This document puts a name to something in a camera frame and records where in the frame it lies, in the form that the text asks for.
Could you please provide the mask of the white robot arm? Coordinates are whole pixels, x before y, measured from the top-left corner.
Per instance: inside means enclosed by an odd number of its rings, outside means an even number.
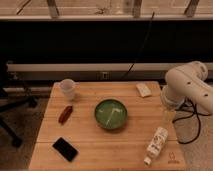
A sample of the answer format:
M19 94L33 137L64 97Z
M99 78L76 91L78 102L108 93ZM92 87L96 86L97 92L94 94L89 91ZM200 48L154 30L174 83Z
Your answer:
M167 110L178 109L186 98L201 109L213 114L213 87L205 83L207 66L193 61L176 66L165 74L166 85L161 91L161 102Z

